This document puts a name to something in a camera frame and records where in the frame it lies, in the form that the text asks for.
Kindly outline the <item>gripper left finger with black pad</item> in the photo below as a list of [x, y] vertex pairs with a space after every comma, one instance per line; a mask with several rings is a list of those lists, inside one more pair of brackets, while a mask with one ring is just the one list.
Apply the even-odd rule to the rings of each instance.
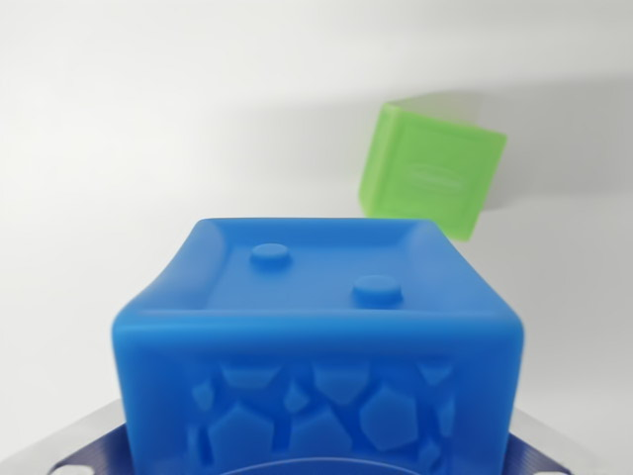
[[123, 404], [116, 400], [53, 436], [58, 454], [48, 474], [130, 474]]

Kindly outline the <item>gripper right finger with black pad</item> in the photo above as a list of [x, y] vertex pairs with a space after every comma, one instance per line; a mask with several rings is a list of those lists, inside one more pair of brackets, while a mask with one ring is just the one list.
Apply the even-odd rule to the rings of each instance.
[[505, 474], [592, 474], [593, 456], [560, 432], [515, 409]]

